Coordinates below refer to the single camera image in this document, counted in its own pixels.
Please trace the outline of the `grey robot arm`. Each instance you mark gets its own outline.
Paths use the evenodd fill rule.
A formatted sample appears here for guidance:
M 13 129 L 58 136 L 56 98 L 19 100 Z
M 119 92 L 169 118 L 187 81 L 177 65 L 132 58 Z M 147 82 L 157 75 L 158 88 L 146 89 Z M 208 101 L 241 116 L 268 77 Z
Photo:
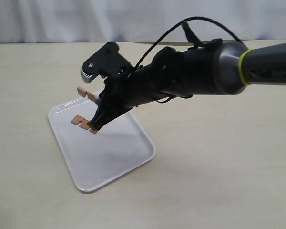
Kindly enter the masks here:
M 183 52 L 164 47 L 150 64 L 133 67 L 119 54 L 119 46 L 108 42 L 83 63 L 81 74 L 86 83 L 97 76 L 104 79 L 97 111 L 89 121 L 89 127 L 98 131 L 153 101 L 237 95 L 252 84 L 286 86 L 286 43 L 249 49 L 239 42 L 214 39 Z

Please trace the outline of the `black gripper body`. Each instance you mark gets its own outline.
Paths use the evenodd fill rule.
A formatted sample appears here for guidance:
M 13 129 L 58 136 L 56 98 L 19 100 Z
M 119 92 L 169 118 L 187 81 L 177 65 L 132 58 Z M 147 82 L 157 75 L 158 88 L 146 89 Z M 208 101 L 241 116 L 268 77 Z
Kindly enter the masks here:
M 190 98 L 190 93 L 182 88 L 183 67 L 183 53 L 165 47 L 149 65 L 118 78 L 107 77 L 100 94 L 102 104 L 106 109 L 133 109 L 164 98 Z

